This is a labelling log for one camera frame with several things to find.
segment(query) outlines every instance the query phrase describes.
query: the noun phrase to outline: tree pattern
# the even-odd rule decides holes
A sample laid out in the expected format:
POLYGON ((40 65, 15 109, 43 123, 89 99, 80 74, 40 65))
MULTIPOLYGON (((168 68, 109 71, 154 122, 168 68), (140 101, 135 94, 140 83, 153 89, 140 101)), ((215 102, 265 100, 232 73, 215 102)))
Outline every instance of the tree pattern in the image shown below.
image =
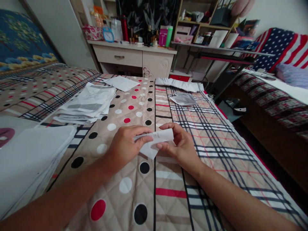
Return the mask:
POLYGON ((9 51, 13 51, 7 44, 10 44, 11 41, 9 37, 6 36, 6 33, 0 30, 0 43, 2 43, 6 48, 9 49, 9 51))
POLYGON ((42 51, 41 48, 39 48, 39 46, 36 44, 39 42, 39 36, 34 29, 29 27, 25 22, 15 19, 11 15, 6 16, 7 18, 5 19, 5 22, 9 25, 10 29, 17 32, 18 37, 27 41, 28 43, 32 42, 39 51, 42 51))
POLYGON ((14 45, 15 45, 18 49, 23 50, 23 51, 26 51, 28 54, 30 54, 30 48, 29 48, 29 46, 28 46, 25 42, 20 41, 20 40, 18 40, 18 39, 15 39, 15 40, 14 40, 14 45))

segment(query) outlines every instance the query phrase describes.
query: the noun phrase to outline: white dresser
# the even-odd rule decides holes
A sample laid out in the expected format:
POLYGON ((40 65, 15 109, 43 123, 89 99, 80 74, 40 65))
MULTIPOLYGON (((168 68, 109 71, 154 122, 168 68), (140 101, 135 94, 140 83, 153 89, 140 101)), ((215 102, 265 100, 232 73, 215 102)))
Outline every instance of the white dresser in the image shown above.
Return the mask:
POLYGON ((173 48, 123 45, 105 41, 92 41, 97 60, 105 74, 117 74, 119 69, 142 72, 144 77, 169 77, 177 51, 173 48))

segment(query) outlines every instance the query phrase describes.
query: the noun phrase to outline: wooden shelf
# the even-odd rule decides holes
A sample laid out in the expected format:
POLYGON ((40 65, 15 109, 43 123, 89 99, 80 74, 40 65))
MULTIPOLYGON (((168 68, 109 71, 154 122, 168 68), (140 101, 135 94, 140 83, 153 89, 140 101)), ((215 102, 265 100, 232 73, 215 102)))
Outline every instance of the wooden shelf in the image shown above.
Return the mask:
POLYGON ((205 23, 205 22, 194 22, 194 21, 179 20, 179 23, 188 23, 188 24, 200 25, 201 27, 213 28, 213 29, 217 29, 217 30, 231 30, 232 29, 230 27, 210 25, 210 24, 205 23))

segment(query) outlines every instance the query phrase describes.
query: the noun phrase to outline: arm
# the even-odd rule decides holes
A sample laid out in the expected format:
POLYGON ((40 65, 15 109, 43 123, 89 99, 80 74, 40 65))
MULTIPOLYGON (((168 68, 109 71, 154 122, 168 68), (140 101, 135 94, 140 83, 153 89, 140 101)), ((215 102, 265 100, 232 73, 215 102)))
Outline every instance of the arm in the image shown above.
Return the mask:
POLYGON ((238 230, 301 230, 274 209, 237 187, 198 157, 192 136, 176 124, 164 124, 160 129, 173 129, 176 147, 168 143, 157 144, 190 173, 206 194, 238 230))
POLYGON ((119 128, 103 157, 3 220, 0 230, 61 230, 101 185, 137 156, 143 144, 153 140, 144 136, 135 143, 133 138, 150 132, 143 126, 119 128))

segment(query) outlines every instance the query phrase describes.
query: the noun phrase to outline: blue alarm clock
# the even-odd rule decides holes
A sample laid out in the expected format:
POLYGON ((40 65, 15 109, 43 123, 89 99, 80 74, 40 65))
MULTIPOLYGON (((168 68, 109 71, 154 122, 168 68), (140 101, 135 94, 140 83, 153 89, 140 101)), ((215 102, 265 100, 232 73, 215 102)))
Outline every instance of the blue alarm clock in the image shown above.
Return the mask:
POLYGON ((103 27, 103 37, 106 42, 114 42, 115 37, 110 29, 110 27, 103 27))

